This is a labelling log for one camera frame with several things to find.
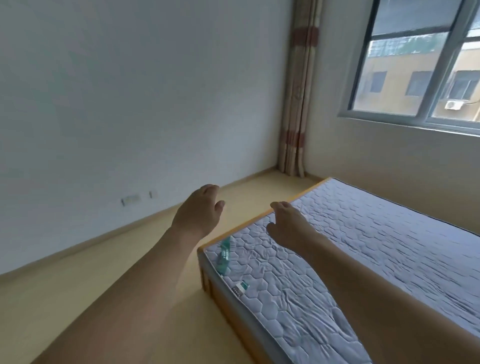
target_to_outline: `floor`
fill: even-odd
[[[220,190],[227,204],[204,243],[309,188],[309,179],[277,171]],[[125,234],[0,285],[0,362],[30,363],[88,305],[142,257],[174,211]],[[195,252],[180,278],[175,305],[153,363],[251,363],[217,307],[202,291]]]

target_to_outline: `beige curtain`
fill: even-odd
[[[303,144],[321,7],[322,0],[296,0],[295,4],[278,153],[278,169],[290,176],[305,176]]]

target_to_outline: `mattress label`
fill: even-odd
[[[222,240],[220,249],[221,252],[216,261],[216,271],[219,273],[219,275],[223,276],[225,275],[228,263],[230,262],[230,237]]]
[[[232,291],[237,295],[237,297],[240,297],[245,293],[247,288],[248,288],[248,284],[245,283],[245,281],[243,280],[242,282],[237,283],[235,287],[232,288]]]

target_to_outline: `quilted mattress cover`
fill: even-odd
[[[292,204],[344,252],[480,337],[479,236],[335,179]],[[371,363],[314,270],[266,233],[271,221],[231,236],[224,276],[215,271],[220,242],[200,264],[275,363]],[[242,281],[249,287],[237,298]]]

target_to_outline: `electrical outlet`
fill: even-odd
[[[148,195],[150,196],[150,198],[158,198],[158,192],[157,190],[153,189],[151,190]]]
[[[127,196],[127,197],[124,197],[121,199],[121,204],[123,206],[127,206],[127,205],[133,205],[133,204],[137,204],[141,201],[142,199],[140,198],[140,195],[139,194],[132,194],[130,196]]]

